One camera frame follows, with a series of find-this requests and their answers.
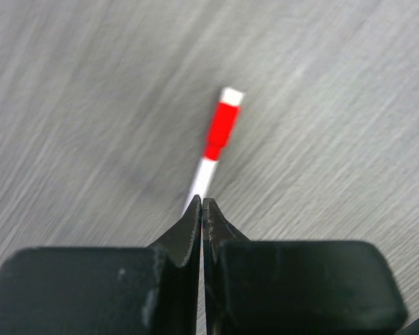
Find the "red cap white marker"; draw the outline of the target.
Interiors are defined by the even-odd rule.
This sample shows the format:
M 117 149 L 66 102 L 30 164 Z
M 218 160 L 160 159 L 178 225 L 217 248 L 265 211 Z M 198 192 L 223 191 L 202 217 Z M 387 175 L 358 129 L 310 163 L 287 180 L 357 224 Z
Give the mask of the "red cap white marker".
M 205 198 L 210 188 L 221 154 L 228 144 L 242 109 L 245 93 L 232 87 L 221 90 L 214 115 L 207 132 L 203 154 L 191 183 L 182 212 L 186 211 L 195 195 Z

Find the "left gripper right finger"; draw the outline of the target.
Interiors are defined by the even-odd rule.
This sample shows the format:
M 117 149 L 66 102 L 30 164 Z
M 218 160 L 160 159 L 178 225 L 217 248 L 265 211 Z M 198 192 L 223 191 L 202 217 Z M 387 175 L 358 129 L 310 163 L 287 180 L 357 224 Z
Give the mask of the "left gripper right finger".
M 395 334 L 408 318 L 373 244 L 250 240 L 213 199 L 202 220 L 208 334 Z

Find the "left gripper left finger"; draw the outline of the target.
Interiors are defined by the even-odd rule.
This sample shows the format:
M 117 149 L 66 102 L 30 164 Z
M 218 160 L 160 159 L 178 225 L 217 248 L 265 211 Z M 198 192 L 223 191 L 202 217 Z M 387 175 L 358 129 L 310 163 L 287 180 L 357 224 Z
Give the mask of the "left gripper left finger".
M 195 334 L 202 205 L 146 247 L 26 248 L 0 267 L 0 334 Z

